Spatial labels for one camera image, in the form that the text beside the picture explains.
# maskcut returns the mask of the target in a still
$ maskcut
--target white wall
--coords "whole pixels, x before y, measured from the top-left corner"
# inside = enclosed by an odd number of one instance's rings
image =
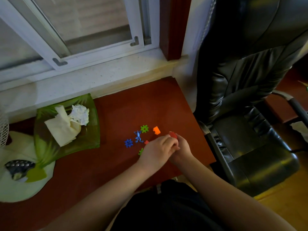
[[[194,112],[197,98],[197,50],[212,0],[192,0],[184,38],[182,55],[189,56],[189,62],[173,69],[183,94]]]

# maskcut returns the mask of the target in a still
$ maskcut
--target green plate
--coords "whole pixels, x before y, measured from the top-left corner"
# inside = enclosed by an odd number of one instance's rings
[[[86,126],[81,126],[81,131],[75,140],[60,147],[44,121],[52,119],[58,114],[55,110],[56,106],[63,105],[67,114],[70,114],[72,105],[77,104],[81,104],[90,110],[89,123]],[[40,168],[43,168],[65,155],[89,148],[97,148],[100,142],[99,133],[97,110],[90,94],[40,108],[37,110],[34,124],[34,145],[38,159],[36,163]]]

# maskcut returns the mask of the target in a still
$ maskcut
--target window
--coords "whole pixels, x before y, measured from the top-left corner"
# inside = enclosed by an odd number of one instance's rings
[[[0,0],[0,26],[4,90],[157,48],[159,0]]]

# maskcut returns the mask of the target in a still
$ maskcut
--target forearm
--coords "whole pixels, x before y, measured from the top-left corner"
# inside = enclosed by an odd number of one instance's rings
[[[233,230],[295,230],[279,215],[228,184],[194,157],[177,166],[211,210]]]
[[[112,179],[44,230],[101,230],[112,220],[123,203],[151,174],[136,163]]]

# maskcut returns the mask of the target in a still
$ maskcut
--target window frame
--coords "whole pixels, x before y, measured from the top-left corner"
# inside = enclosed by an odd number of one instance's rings
[[[0,0],[0,18],[43,58],[0,70],[0,91],[159,47],[159,0],[148,0],[152,32],[149,45],[144,45],[139,0],[124,0],[124,3],[132,40],[60,58],[8,0]],[[134,36],[138,37],[139,45],[130,46],[135,42]],[[58,66],[53,58],[67,64]]]

